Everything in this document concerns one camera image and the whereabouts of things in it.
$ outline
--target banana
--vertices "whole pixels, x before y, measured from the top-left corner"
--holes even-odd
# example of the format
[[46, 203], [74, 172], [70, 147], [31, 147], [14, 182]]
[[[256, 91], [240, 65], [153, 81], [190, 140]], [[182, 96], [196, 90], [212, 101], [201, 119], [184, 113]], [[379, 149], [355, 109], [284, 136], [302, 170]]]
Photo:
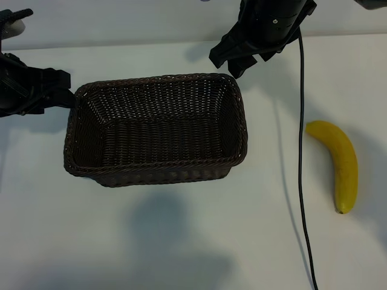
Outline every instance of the banana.
[[357, 197], [357, 158], [350, 139], [334, 124], [308, 123], [305, 131], [329, 149], [334, 164], [334, 200], [339, 213], [348, 213]]

